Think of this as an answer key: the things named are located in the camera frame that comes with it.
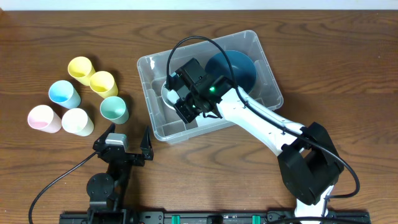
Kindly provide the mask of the mint green cup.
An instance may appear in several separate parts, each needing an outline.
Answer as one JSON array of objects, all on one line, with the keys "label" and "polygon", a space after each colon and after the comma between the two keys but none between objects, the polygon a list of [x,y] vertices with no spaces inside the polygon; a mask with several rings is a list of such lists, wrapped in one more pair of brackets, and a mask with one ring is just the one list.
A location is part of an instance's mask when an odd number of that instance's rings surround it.
[{"label": "mint green cup", "polygon": [[105,98],[100,104],[101,115],[115,124],[124,124],[129,119],[129,112],[124,100],[118,96]]}]

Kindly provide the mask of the yellow cup front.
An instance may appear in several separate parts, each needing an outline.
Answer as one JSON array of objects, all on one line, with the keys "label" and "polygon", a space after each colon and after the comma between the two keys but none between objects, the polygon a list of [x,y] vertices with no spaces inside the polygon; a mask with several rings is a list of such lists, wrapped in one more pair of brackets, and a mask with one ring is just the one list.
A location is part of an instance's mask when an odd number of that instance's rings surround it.
[{"label": "yellow cup front", "polygon": [[91,76],[90,88],[102,98],[117,96],[119,93],[113,75],[106,71],[96,72]]}]

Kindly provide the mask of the dark blue bowl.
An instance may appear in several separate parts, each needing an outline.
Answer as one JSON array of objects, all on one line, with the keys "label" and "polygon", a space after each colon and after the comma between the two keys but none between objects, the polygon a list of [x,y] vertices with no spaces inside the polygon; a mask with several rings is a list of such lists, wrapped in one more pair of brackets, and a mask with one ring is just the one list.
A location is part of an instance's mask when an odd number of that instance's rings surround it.
[{"label": "dark blue bowl", "polygon": [[[257,77],[254,62],[247,55],[236,50],[227,50],[225,53],[231,62],[238,86],[243,88],[246,93],[250,93]],[[229,65],[222,53],[218,53],[209,59],[205,71],[217,77],[223,75],[230,80],[232,79]]]}]

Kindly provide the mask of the grey small bowl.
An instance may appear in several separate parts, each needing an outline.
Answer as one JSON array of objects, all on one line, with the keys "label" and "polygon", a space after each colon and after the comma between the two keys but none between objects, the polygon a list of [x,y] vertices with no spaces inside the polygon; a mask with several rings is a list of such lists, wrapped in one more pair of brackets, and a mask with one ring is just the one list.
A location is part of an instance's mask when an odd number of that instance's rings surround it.
[{"label": "grey small bowl", "polygon": [[162,85],[161,97],[167,107],[169,107],[171,110],[175,110],[174,105],[180,99],[180,97],[175,90],[168,90],[166,88],[166,82],[164,82]]}]

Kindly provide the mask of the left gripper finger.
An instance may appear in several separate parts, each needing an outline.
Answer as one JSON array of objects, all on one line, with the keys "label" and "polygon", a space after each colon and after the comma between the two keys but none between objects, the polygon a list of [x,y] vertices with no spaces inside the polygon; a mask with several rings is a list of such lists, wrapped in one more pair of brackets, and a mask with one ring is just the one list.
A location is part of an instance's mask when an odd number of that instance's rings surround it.
[{"label": "left gripper finger", "polygon": [[113,123],[109,126],[109,128],[94,142],[93,150],[96,152],[102,152],[108,146],[106,144],[106,138],[110,133],[114,133],[116,125]]},{"label": "left gripper finger", "polygon": [[142,138],[140,149],[145,160],[152,161],[154,158],[154,150],[150,141],[150,127],[146,127]]}]

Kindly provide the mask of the clear plastic storage container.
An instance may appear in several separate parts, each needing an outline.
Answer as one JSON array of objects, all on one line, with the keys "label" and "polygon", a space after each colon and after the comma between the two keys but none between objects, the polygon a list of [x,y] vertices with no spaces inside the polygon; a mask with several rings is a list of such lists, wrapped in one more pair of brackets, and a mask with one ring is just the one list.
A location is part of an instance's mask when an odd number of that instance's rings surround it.
[{"label": "clear plastic storage container", "polygon": [[[284,98],[274,78],[272,70],[262,49],[257,34],[252,30],[245,30],[215,38],[214,41],[223,50],[236,50],[247,55],[256,68],[256,82],[248,95],[260,104],[274,111],[279,109]],[[155,137],[169,144],[185,141],[189,138],[217,131],[232,126],[234,123],[221,123],[216,126],[198,127],[194,120],[184,123],[175,110],[165,105],[161,97],[161,88],[166,81],[166,64],[171,51],[159,52],[141,57],[137,61],[137,69],[141,79],[147,108]],[[198,60],[204,67],[212,56],[220,51],[211,43],[199,42],[179,47],[170,62],[170,71],[174,72],[191,58]]]}]

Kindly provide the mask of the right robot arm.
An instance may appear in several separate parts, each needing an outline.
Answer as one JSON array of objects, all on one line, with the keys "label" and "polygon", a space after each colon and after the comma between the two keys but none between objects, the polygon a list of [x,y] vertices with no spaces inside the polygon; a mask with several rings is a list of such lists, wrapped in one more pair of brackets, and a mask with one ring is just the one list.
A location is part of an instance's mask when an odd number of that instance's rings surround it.
[{"label": "right robot arm", "polygon": [[282,180],[297,199],[295,216],[321,217],[344,170],[326,129],[285,119],[251,98],[234,77],[205,72],[196,59],[167,73],[166,99],[185,122],[223,118],[245,129],[276,156]]}]

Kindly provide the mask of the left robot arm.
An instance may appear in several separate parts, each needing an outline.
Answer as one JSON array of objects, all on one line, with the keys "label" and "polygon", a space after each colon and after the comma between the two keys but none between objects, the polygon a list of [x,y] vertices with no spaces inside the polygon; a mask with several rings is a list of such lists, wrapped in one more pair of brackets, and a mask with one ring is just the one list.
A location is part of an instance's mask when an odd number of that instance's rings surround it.
[{"label": "left robot arm", "polygon": [[87,183],[90,206],[88,217],[82,223],[139,223],[137,212],[124,208],[123,204],[132,167],[143,167],[145,161],[154,158],[150,128],[144,131],[139,154],[126,151],[127,137],[116,133],[115,128],[116,125],[111,124],[93,144],[95,153],[108,164],[108,169],[93,175]]}]

